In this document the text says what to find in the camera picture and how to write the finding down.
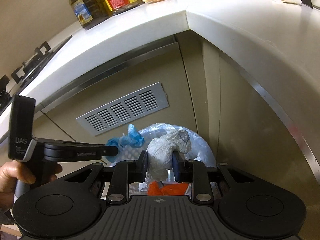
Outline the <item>person's left hand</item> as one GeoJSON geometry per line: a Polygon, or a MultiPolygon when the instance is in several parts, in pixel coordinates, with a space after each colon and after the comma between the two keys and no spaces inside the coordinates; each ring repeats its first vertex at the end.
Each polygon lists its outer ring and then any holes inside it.
{"type": "Polygon", "coordinates": [[[29,168],[21,162],[9,161],[1,166],[1,209],[7,211],[12,208],[17,181],[33,184],[36,177],[29,168]]]}

